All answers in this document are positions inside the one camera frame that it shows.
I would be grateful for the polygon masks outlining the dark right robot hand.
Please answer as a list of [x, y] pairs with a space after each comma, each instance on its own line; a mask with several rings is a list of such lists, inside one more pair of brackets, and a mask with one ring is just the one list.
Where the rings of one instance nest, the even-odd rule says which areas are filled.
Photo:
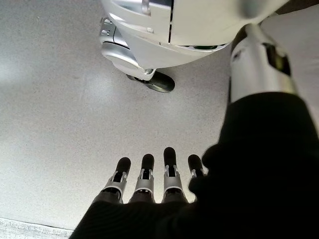
[[120, 204], [103, 189], [73, 239], [314, 239], [319, 236], [319, 137], [287, 54], [258, 25], [231, 49], [227, 110], [218, 142], [192, 155], [189, 190], [165, 202]]

